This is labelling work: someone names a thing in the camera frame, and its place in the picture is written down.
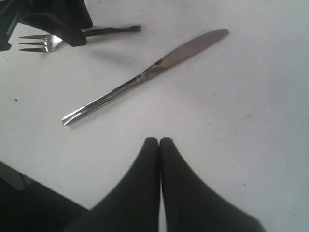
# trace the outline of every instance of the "silver fork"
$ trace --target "silver fork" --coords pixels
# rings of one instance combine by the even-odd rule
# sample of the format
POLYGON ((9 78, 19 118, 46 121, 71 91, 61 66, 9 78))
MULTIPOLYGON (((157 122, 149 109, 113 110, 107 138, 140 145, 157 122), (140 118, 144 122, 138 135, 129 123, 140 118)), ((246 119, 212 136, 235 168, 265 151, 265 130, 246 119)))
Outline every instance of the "silver fork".
MULTIPOLYGON (((141 31, 141 24, 127 24, 121 25, 117 27, 109 27, 109 28, 102 28, 97 30, 89 30, 84 32, 86 37, 97 36, 97 35, 108 35, 120 32, 140 32, 141 31)), ((51 34, 47 35, 30 35, 30 36, 22 36, 20 39, 33 39, 33 40, 43 40, 41 42, 30 42, 30 43, 20 43, 26 45, 41 45, 43 47, 37 48, 23 48, 19 51, 25 52, 52 52, 59 48, 64 41, 51 34)))

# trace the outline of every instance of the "knife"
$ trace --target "knife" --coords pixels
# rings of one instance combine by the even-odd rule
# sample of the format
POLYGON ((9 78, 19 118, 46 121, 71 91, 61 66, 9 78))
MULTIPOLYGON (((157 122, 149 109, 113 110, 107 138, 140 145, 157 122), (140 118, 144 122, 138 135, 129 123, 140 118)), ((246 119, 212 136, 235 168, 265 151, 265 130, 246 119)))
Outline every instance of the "knife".
POLYGON ((82 108, 63 117, 62 118, 63 125, 66 126, 68 124, 71 124, 77 121, 78 119, 84 117, 85 115, 101 108, 102 106, 106 105, 115 98, 123 95, 129 90, 151 80, 152 78, 163 73, 169 68, 205 50, 206 48, 210 47, 214 43, 224 38, 226 35, 228 35, 228 30, 220 29, 220 30, 213 30, 195 37, 194 39, 176 48, 174 51, 172 51, 171 53, 160 59, 150 68, 142 72, 140 75, 134 77, 133 79, 129 80, 123 85, 115 88, 114 90, 105 94, 104 96, 90 102, 89 104, 83 106, 82 108))

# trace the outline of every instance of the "knife blade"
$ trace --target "knife blade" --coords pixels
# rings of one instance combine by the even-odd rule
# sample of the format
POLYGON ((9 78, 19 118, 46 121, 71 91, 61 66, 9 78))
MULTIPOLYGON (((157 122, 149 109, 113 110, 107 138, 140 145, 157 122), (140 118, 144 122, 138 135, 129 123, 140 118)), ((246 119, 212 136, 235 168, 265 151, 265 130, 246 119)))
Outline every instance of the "knife blade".
POLYGON ((220 29, 213 30, 195 37, 194 39, 176 48, 171 53, 167 54, 150 68, 142 72, 140 75, 115 88, 104 96, 99 97, 98 99, 90 102, 82 108, 63 117, 63 125, 66 126, 68 124, 71 124, 78 119, 84 117, 85 115, 101 108, 102 106, 106 105, 115 98, 118 98, 129 90, 151 80, 152 78, 158 76, 159 74, 170 69, 171 67, 212 46, 216 42, 223 39, 226 35, 228 35, 228 30, 220 29))

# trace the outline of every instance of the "black object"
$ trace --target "black object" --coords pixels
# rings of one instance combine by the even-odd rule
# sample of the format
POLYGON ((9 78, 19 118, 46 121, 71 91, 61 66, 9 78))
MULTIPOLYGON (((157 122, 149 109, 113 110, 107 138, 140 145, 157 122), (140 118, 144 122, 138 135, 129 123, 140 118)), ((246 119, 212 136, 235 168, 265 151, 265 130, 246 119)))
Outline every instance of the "black object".
POLYGON ((265 231, 258 220, 205 185, 169 138, 160 146, 155 138, 146 139, 124 178, 90 211, 38 183, 24 189, 21 198, 6 186, 0 200, 5 196, 12 204, 0 201, 8 212, 0 211, 0 231, 157 232, 160 181, 168 232, 265 231))
POLYGON ((56 35, 73 47, 87 43, 81 29, 93 25, 84 0, 3 0, 0 51, 11 48, 8 40, 18 22, 56 35))

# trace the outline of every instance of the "fork handle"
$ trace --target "fork handle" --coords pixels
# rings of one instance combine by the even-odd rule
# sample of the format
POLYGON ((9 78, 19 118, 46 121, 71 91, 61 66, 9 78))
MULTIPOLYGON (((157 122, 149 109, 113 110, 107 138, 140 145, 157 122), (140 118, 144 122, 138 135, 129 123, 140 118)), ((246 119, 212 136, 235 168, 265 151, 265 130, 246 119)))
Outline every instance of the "fork handle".
POLYGON ((141 24, 127 24, 117 27, 102 28, 97 30, 89 30, 84 32, 86 37, 96 36, 96 35, 105 35, 105 34, 114 34, 120 32, 139 32, 141 31, 141 24))

